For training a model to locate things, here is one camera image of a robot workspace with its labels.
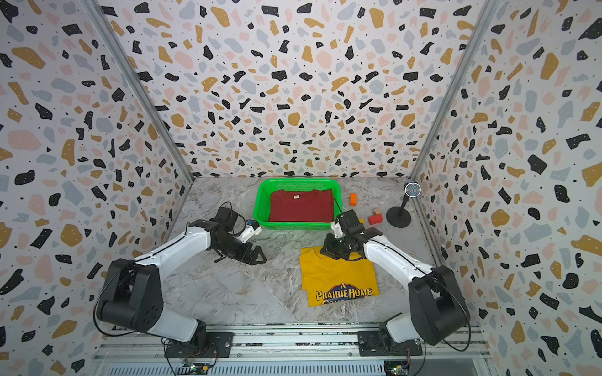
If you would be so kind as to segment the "red t-shirt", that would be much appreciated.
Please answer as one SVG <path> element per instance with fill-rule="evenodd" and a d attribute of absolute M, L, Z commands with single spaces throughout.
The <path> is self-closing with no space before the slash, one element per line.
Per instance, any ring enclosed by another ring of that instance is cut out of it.
<path fill-rule="evenodd" d="M 271 194 L 270 222 L 318 222 L 334 220 L 331 190 L 275 191 Z"/>

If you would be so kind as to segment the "aluminium rail frame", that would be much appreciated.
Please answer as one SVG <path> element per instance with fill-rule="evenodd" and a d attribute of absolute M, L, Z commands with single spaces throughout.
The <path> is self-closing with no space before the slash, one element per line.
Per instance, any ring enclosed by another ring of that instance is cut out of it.
<path fill-rule="evenodd" d="M 185 375 L 185 360 L 209 363 L 207 375 L 386 375 L 385 361 L 406 360 L 409 375 L 495 375 L 478 327 L 461 329 L 443 343 L 421 342 L 423 355 L 362 357 L 357 333 L 375 324 L 211 325 L 207 332 L 235 334 L 227 358 L 166 357 L 165 340 L 148 335 L 109 338 L 92 359 L 91 375 Z"/>

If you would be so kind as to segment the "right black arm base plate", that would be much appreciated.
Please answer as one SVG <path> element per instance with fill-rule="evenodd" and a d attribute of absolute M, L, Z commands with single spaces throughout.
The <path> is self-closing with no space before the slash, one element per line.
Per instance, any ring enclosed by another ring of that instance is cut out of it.
<path fill-rule="evenodd" d="M 357 340 L 362 357 L 403 357 L 408 354 L 411 357 L 419 357 L 423 355 L 420 341 L 395 342 L 390 335 L 377 330 L 359 331 Z"/>

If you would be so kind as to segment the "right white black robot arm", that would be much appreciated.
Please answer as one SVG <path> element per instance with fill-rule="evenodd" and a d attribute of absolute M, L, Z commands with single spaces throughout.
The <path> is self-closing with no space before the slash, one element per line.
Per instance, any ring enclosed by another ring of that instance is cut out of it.
<path fill-rule="evenodd" d="M 431 266 L 403 251 L 374 227 L 360 223 L 355 211 L 339 214 L 331 223 L 321 254 L 334 260 L 368 260 L 383 268 L 409 293 L 409 312 L 379 327 L 379 341 L 390 349 L 421 340 L 434 346 L 470 325 L 467 304 L 455 274 L 447 266 Z"/>

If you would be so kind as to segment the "green circuit board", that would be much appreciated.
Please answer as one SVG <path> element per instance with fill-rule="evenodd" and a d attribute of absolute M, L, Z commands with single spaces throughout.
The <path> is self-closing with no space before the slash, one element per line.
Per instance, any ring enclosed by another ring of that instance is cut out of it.
<path fill-rule="evenodd" d="M 411 368 L 406 360 L 385 361 L 386 376 L 409 376 Z"/>
<path fill-rule="evenodd" d="M 192 363 L 189 360 L 185 360 L 183 366 L 187 369 L 185 375 L 207 375 L 213 368 L 209 363 Z"/>

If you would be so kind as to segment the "left green circuit board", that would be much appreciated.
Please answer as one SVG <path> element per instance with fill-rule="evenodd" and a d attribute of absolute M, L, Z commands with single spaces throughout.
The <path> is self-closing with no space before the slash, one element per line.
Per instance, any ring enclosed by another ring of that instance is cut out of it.
<path fill-rule="evenodd" d="M 183 366 L 187 369 L 185 375 L 207 375 L 213 368 L 209 363 L 192 363 L 189 360 L 185 360 Z"/>

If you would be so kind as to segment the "right green circuit board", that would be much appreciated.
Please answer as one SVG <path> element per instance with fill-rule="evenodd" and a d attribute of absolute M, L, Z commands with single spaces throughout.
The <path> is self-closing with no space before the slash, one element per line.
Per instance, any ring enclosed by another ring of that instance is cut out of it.
<path fill-rule="evenodd" d="M 406 360 L 385 361 L 386 376 L 409 376 L 411 368 Z"/>

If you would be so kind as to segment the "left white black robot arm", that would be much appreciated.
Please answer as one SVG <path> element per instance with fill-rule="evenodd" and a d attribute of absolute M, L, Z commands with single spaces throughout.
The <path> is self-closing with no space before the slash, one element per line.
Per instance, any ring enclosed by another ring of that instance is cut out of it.
<path fill-rule="evenodd" d="M 146 255 L 112 262 L 94 306 L 94 323 L 165 338 L 170 345 L 182 345 L 194 353 L 205 349 L 205 323 L 167 309 L 162 283 L 202 252 L 214 251 L 220 260 L 233 259 L 249 266 L 266 263 L 262 248 L 250 241 L 261 233 L 260 224 L 246 220 L 244 229 L 236 233 L 234 227 L 240 217 L 232 208 L 222 206 L 213 218 L 188 223 L 178 238 Z"/>

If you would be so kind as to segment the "black stand with round gauge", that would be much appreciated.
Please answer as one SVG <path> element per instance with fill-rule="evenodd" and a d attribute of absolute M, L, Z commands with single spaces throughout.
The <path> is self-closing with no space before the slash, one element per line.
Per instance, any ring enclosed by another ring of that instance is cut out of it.
<path fill-rule="evenodd" d="M 387 222 L 396 228 L 408 227 L 412 222 L 412 216 L 406 209 L 406 206 L 411 198 L 418 197 L 421 193 L 422 188 L 417 182 L 406 183 L 404 186 L 404 196 L 402 198 L 401 205 L 390 208 L 387 211 Z"/>

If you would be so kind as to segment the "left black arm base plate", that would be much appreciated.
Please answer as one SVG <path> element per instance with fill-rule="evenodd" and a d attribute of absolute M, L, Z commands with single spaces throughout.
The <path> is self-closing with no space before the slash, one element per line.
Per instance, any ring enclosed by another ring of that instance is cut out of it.
<path fill-rule="evenodd" d="M 166 344 L 168 359 L 227 358 L 230 356 L 235 334 L 233 332 L 202 332 L 189 342 L 170 339 Z"/>

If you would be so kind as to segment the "yellow printed t-shirt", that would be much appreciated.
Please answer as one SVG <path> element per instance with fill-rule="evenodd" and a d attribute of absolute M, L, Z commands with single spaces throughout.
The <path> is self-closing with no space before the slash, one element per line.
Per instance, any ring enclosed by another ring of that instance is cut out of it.
<path fill-rule="evenodd" d="M 321 247 L 302 248 L 299 256 L 309 307 L 379 295 L 372 262 L 334 260 L 320 251 Z"/>

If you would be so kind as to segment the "red wooden block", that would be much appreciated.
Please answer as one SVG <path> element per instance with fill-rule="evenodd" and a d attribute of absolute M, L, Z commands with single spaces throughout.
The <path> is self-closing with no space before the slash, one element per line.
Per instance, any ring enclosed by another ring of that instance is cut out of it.
<path fill-rule="evenodd" d="M 375 215 L 373 215 L 373 216 L 370 216 L 370 217 L 368 218 L 368 223 L 369 223 L 370 225 L 376 225 L 376 224 L 380 224 L 380 223 L 382 223 L 382 222 L 383 222 L 383 217 L 382 217 L 382 215 L 381 215 L 381 214 L 375 214 Z"/>

